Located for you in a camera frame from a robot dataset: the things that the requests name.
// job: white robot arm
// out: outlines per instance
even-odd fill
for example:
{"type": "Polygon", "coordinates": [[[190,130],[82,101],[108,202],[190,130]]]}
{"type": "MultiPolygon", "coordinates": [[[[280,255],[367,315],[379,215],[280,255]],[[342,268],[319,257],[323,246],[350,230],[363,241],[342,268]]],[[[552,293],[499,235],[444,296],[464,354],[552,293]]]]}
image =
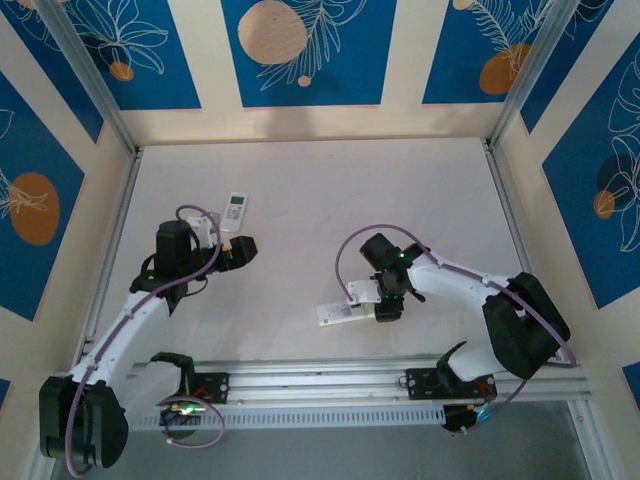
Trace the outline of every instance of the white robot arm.
{"type": "Polygon", "coordinates": [[[65,446],[71,444],[77,463],[110,467],[124,449],[129,424],[169,396],[194,393],[193,360],[158,353],[151,339],[169,322],[178,303],[192,295],[189,281],[206,281],[213,272],[241,268],[256,256],[257,248],[253,238],[240,236],[230,240],[230,249],[223,249],[219,231],[216,247],[207,218],[213,219],[212,214],[199,207],[182,208],[195,208],[205,217],[160,225],[156,252],[143,262],[111,328],[68,376],[49,377],[41,387],[40,450],[45,456],[69,460],[65,446]],[[150,363],[132,388],[127,376],[140,360],[150,363]]]}
{"type": "Polygon", "coordinates": [[[547,329],[514,297],[526,300],[563,340],[571,335],[533,275],[523,272],[512,279],[488,275],[449,262],[417,244],[400,250],[380,233],[367,240],[360,253],[376,273],[369,280],[347,284],[348,302],[352,306],[373,304],[378,321],[399,319],[406,293],[421,302],[424,294],[440,295],[484,319],[489,342],[462,342],[438,364],[439,377],[450,388],[503,371],[529,379],[559,349],[547,329]]]}

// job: white remote control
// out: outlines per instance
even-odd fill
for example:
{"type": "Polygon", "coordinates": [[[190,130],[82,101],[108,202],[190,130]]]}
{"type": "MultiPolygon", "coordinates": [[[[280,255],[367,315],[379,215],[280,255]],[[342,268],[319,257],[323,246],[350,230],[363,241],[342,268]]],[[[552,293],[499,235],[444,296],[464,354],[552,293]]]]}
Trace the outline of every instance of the white remote control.
{"type": "Polygon", "coordinates": [[[230,233],[240,230],[240,224],[242,223],[244,211],[247,208],[248,198],[249,196],[246,193],[231,192],[229,200],[227,201],[227,207],[224,209],[220,230],[230,233]]]}

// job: cable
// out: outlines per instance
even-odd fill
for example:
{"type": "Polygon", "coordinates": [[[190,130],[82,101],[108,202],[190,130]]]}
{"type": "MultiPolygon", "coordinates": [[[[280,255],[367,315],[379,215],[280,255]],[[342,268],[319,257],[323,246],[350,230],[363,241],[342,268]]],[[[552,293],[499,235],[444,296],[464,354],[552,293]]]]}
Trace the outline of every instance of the cable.
{"type": "MultiPolygon", "coordinates": [[[[459,273],[460,275],[463,275],[465,277],[468,277],[468,278],[471,278],[473,280],[476,280],[477,282],[480,282],[480,283],[482,283],[484,285],[484,278],[481,275],[478,275],[475,272],[471,272],[469,270],[466,270],[466,269],[461,268],[461,267],[457,267],[455,265],[449,265],[447,263],[442,263],[442,264],[439,263],[438,259],[431,253],[431,249],[429,247],[423,245],[423,243],[418,239],[418,237],[416,237],[410,231],[408,231],[408,230],[406,230],[406,229],[404,229],[402,227],[398,227],[397,225],[391,225],[391,224],[388,224],[388,223],[380,223],[380,224],[375,224],[375,225],[369,225],[367,227],[363,227],[363,228],[361,228],[359,230],[356,230],[354,233],[352,233],[351,235],[349,235],[347,237],[347,239],[342,243],[342,245],[340,245],[340,248],[338,249],[338,254],[336,255],[336,261],[335,261],[335,265],[334,265],[335,274],[336,274],[336,278],[338,279],[338,283],[340,284],[340,288],[342,288],[342,291],[345,293],[345,295],[347,296],[347,298],[349,300],[353,300],[353,298],[349,294],[349,291],[347,290],[347,286],[345,285],[344,281],[342,280],[342,277],[340,276],[340,268],[339,267],[340,267],[340,257],[342,256],[342,252],[344,252],[344,249],[346,248],[346,246],[356,236],[360,235],[361,233],[367,232],[369,230],[379,230],[379,229],[390,229],[390,230],[396,230],[398,232],[404,233],[407,237],[409,237],[411,240],[413,240],[413,242],[422,249],[422,252],[427,256],[427,258],[429,260],[431,260],[433,263],[437,264],[439,268],[443,268],[443,269],[449,270],[451,272],[459,273]]],[[[556,332],[556,330],[551,326],[551,324],[547,320],[545,320],[542,317],[542,315],[540,315],[531,305],[529,305],[519,295],[513,293],[511,290],[503,287],[502,285],[497,284],[493,280],[490,280],[489,282],[487,282],[487,285],[489,287],[491,287],[491,288],[494,288],[495,290],[498,290],[501,293],[504,293],[511,300],[513,300],[518,305],[520,305],[527,313],[529,313],[540,325],[542,325],[542,327],[549,333],[549,335],[551,335],[551,337],[553,337],[553,339],[560,346],[562,351],[565,352],[565,354],[569,358],[569,363],[568,364],[566,364],[566,363],[557,363],[557,362],[547,362],[546,365],[551,366],[551,367],[557,367],[557,368],[574,368],[574,367],[576,367],[578,365],[578,360],[577,360],[575,354],[573,353],[573,350],[571,350],[571,347],[569,347],[567,342],[564,341],[564,339],[560,336],[560,334],[558,332],[556,332]]],[[[527,381],[523,380],[522,383],[518,386],[518,388],[516,388],[513,391],[513,393],[511,393],[505,399],[504,402],[502,402],[500,405],[498,405],[495,408],[495,410],[493,410],[491,412],[490,416],[495,416],[504,407],[506,407],[509,403],[511,403],[511,401],[522,391],[522,389],[524,388],[524,386],[526,384],[527,384],[527,381]]],[[[463,433],[466,434],[467,432],[469,432],[471,430],[475,430],[480,425],[482,425],[483,423],[484,423],[484,421],[478,422],[474,426],[464,430],[463,433]]]]}
{"type": "Polygon", "coordinates": [[[214,438],[213,440],[211,440],[209,442],[204,442],[204,443],[191,444],[191,443],[183,443],[183,442],[180,442],[178,440],[175,440],[170,435],[169,424],[175,418],[180,417],[180,415],[177,415],[176,417],[173,417],[172,419],[166,421],[165,424],[164,424],[164,430],[163,430],[162,433],[164,433],[164,436],[167,437],[167,443],[168,444],[175,445],[175,446],[180,447],[180,448],[190,448],[192,450],[198,450],[200,448],[213,447],[216,443],[218,443],[220,441],[220,439],[224,435],[224,430],[225,430],[224,417],[220,413],[220,410],[218,410],[216,407],[211,405],[209,402],[206,402],[206,401],[202,400],[201,398],[191,397],[191,396],[188,396],[188,395],[187,396],[178,395],[178,396],[174,396],[174,397],[167,397],[160,403],[174,403],[174,402],[192,402],[192,403],[197,403],[198,405],[201,405],[201,406],[203,406],[205,408],[208,408],[208,409],[212,410],[213,413],[215,413],[218,416],[218,418],[220,419],[220,433],[218,433],[218,436],[216,438],[214,438]]]}
{"type": "Polygon", "coordinates": [[[124,328],[124,326],[127,324],[127,322],[129,320],[131,320],[131,318],[136,314],[136,312],[138,310],[140,310],[142,308],[142,306],[145,303],[147,303],[153,297],[157,296],[159,293],[164,292],[165,290],[173,288],[176,285],[180,285],[180,284],[183,284],[183,283],[190,282],[191,280],[194,280],[196,277],[199,277],[200,275],[205,274],[213,266],[213,264],[215,263],[216,259],[218,258],[218,255],[220,254],[220,250],[222,248],[222,239],[221,239],[221,235],[220,235],[220,227],[216,223],[216,221],[213,218],[213,216],[209,212],[207,212],[206,210],[204,210],[204,209],[202,209],[202,208],[200,208],[200,207],[198,207],[196,205],[182,205],[182,206],[178,207],[178,209],[176,210],[176,217],[178,218],[178,220],[182,220],[182,218],[180,217],[180,212],[182,212],[183,210],[187,210],[187,209],[196,210],[196,211],[200,212],[203,216],[207,217],[209,219],[209,221],[211,221],[211,224],[213,225],[213,228],[214,228],[215,233],[216,233],[216,240],[217,240],[216,249],[213,252],[213,256],[211,257],[211,259],[206,263],[206,265],[204,265],[197,272],[192,273],[191,275],[187,275],[187,276],[185,276],[183,278],[179,278],[177,280],[173,280],[173,281],[171,281],[169,283],[166,283],[166,284],[156,288],[152,292],[148,293],[147,295],[145,295],[144,298],[142,300],[140,300],[131,309],[131,313],[129,315],[125,315],[124,317],[122,317],[122,320],[120,320],[120,322],[118,323],[116,328],[113,329],[111,334],[107,337],[105,342],[102,344],[102,347],[100,347],[100,350],[98,350],[98,352],[96,353],[96,356],[94,358],[95,364],[91,365],[90,367],[87,368],[87,371],[82,376],[82,379],[80,380],[80,383],[78,384],[78,388],[76,389],[76,393],[73,396],[73,400],[71,402],[71,408],[69,409],[69,416],[67,417],[67,426],[66,426],[67,429],[66,429],[65,434],[64,434],[64,456],[65,456],[65,460],[66,460],[66,463],[67,463],[67,470],[69,470],[69,474],[74,478],[81,478],[82,476],[84,476],[91,469],[90,465],[87,466],[87,468],[85,468],[82,471],[78,471],[76,469],[76,466],[75,466],[75,464],[73,462],[72,438],[73,438],[73,424],[75,422],[76,414],[78,412],[78,405],[80,403],[80,397],[82,397],[82,392],[84,391],[84,387],[87,385],[87,382],[89,381],[89,378],[91,377],[93,372],[96,370],[96,365],[100,362],[100,360],[102,360],[102,356],[109,349],[109,346],[111,346],[111,344],[113,343],[113,340],[118,336],[118,334],[124,328]]]}
{"type": "Polygon", "coordinates": [[[207,288],[207,285],[209,285],[209,278],[208,277],[204,277],[204,285],[202,286],[202,288],[200,288],[199,290],[196,290],[195,292],[190,292],[187,293],[184,298],[187,297],[193,297],[194,295],[199,294],[200,292],[202,292],[205,288],[207,288]]]}

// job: leaf line drawing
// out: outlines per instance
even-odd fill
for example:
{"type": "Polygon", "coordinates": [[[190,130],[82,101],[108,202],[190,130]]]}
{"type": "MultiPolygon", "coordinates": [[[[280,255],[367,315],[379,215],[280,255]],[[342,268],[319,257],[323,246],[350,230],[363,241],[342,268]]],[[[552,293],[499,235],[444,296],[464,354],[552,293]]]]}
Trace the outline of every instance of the leaf line drawing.
{"type": "Polygon", "coordinates": [[[2,0],[7,9],[22,23],[24,29],[36,40],[41,41],[47,47],[60,51],[58,44],[55,42],[49,30],[44,25],[42,18],[38,14],[38,11],[28,6],[30,3],[25,3],[24,0],[2,0]]]}
{"type": "MultiPolygon", "coordinates": [[[[313,77],[322,70],[322,67],[331,61],[331,55],[340,53],[342,42],[340,40],[339,27],[346,25],[356,18],[365,8],[367,0],[263,0],[254,5],[243,17],[249,17],[258,10],[261,14],[277,12],[281,15],[284,29],[291,28],[292,24],[299,23],[304,28],[304,35],[297,37],[296,42],[301,42],[299,48],[292,46],[295,53],[293,58],[284,62],[258,62],[262,71],[257,75],[263,78],[264,83],[260,91],[264,91],[278,82],[284,81],[286,85],[297,81],[301,87],[311,84],[313,77]],[[347,7],[357,1],[354,9],[347,7]]],[[[265,34],[264,42],[291,42],[291,38],[283,35],[265,34]]],[[[247,54],[254,58],[245,48],[247,54]]]]}
{"type": "Polygon", "coordinates": [[[602,219],[620,214],[620,252],[630,253],[640,247],[640,50],[620,79],[608,129],[615,160],[606,161],[601,172],[613,174],[599,186],[594,208],[602,219]]]}
{"type": "MultiPolygon", "coordinates": [[[[480,86],[485,93],[504,94],[510,90],[529,53],[533,35],[540,30],[557,1],[529,0],[519,15],[512,8],[511,0],[452,0],[455,9],[474,14],[480,33],[490,40],[496,52],[481,74],[480,86]]],[[[582,0],[565,33],[574,40],[578,23],[595,22],[608,2],[582,0]]]]}
{"type": "MultiPolygon", "coordinates": [[[[15,112],[0,109],[0,140],[4,138],[9,129],[15,112]]],[[[0,219],[5,218],[11,210],[20,212],[21,207],[29,207],[41,212],[46,212],[47,207],[43,205],[47,199],[47,194],[29,195],[28,193],[12,185],[0,168],[0,219]]]]}
{"type": "MultiPolygon", "coordinates": [[[[35,10],[18,0],[2,1],[34,38],[59,51],[35,10]]],[[[154,48],[167,42],[169,31],[139,20],[138,0],[67,0],[62,7],[99,70],[122,82],[134,78],[134,66],[164,73],[154,48]]]]}
{"type": "Polygon", "coordinates": [[[469,10],[476,17],[480,33],[493,44],[494,50],[509,60],[509,77],[513,80],[528,52],[525,42],[543,24],[555,0],[533,0],[517,15],[511,0],[454,0],[458,10],[469,10]]]}
{"type": "Polygon", "coordinates": [[[610,0],[592,0],[591,2],[586,1],[585,3],[585,0],[582,0],[571,17],[571,20],[569,20],[569,24],[564,29],[564,33],[571,38],[571,40],[575,40],[578,25],[580,23],[596,22],[602,16],[602,12],[606,10],[609,1],[610,0]]]}

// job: white table surface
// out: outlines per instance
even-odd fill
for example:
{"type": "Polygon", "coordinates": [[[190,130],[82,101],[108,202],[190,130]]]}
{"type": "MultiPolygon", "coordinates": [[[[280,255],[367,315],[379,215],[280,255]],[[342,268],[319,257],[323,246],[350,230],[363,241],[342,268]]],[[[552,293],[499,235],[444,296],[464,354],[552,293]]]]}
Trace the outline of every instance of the white table surface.
{"type": "MultiPolygon", "coordinates": [[[[335,254],[349,234],[372,223],[405,227],[458,263],[506,275],[520,271],[478,139],[148,147],[99,335],[155,250],[158,225],[185,203],[222,212],[231,191],[249,195],[238,234],[255,237],[259,254],[239,270],[212,275],[203,293],[184,299],[153,340],[158,351],[197,360],[438,354],[486,337],[483,319],[434,296],[425,304],[407,296],[404,315],[394,323],[320,328],[315,306],[343,299],[335,254]]],[[[343,255],[345,281],[372,274],[358,253],[375,232],[368,233],[343,255]]],[[[411,243],[384,233],[402,248],[411,243]]]]}

